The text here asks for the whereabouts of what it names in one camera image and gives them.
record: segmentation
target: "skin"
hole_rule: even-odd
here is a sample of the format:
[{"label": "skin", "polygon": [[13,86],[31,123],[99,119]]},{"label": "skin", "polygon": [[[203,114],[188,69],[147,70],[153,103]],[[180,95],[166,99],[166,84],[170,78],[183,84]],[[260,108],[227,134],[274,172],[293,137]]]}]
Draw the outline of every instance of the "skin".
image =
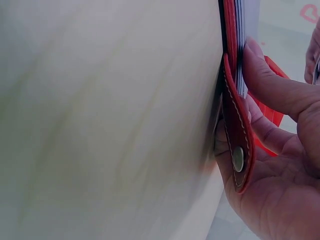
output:
[{"label": "skin", "polygon": [[[318,26],[313,38],[320,39]],[[311,40],[306,55],[305,80],[319,50]],[[216,132],[216,158],[231,207],[263,240],[320,239],[320,86],[275,75],[262,50],[251,38],[244,48],[243,77],[249,91],[268,107],[289,115],[297,123],[297,134],[276,127],[263,116],[251,97],[243,99],[255,134],[271,157],[256,149],[253,175],[244,194],[235,192],[232,160],[223,120]]]}]

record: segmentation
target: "finger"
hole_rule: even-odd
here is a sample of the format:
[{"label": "finger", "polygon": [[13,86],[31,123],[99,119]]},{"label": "finger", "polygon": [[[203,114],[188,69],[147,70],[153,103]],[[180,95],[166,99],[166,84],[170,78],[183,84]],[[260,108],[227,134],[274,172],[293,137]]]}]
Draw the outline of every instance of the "finger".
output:
[{"label": "finger", "polygon": [[226,130],[225,130],[225,120],[221,119],[216,125],[215,139],[221,142],[227,142]]},{"label": "finger", "polygon": [[320,101],[320,86],[276,75],[261,55],[259,45],[249,38],[243,52],[243,76],[249,91],[271,109],[297,121],[302,111]]},{"label": "finger", "polygon": [[273,122],[267,119],[251,96],[248,95],[246,100],[251,113],[251,126],[254,133],[266,148],[276,154],[280,154],[284,145],[289,139],[294,137],[295,134],[278,128]]},{"label": "finger", "polygon": [[228,185],[228,182],[232,182],[232,176],[234,171],[234,166],[232,164],[231,154],[226,151],[215,157],[218,164],[224,187]]},{"label": "finger", "polygon": [[304,80],[306,83],[311,84],[312,79],[313,79],[313,75],[309,73],[308,67],[306,66],[304,70]]}]

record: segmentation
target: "leather strap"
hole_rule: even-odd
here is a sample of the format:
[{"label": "leather strap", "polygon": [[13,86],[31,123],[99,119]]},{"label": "leather strap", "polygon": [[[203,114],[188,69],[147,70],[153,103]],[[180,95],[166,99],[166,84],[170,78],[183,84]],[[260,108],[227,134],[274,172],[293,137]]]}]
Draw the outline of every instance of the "leather strap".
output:
[{"label": "leather strap", "polygon": [[235,86],[238,53],[235,1],[220,0],[219,7],[224,42],[221,63],[224,70],[222,112],[231,157],[236,148],[243,150],[243,168],[240,172],[233,170],[234,188],[241,194],[246,190],[254,167],[255,143],[248,116]]}]

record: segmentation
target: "white surface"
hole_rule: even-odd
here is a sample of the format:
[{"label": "white surface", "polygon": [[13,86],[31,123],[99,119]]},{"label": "white surface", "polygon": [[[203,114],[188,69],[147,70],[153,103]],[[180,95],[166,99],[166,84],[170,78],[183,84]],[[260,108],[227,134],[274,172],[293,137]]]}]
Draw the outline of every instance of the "white surface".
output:
[{"label": "white surface", "polygon": [[0,3],[0,239],[204,239],[217,1]]}]

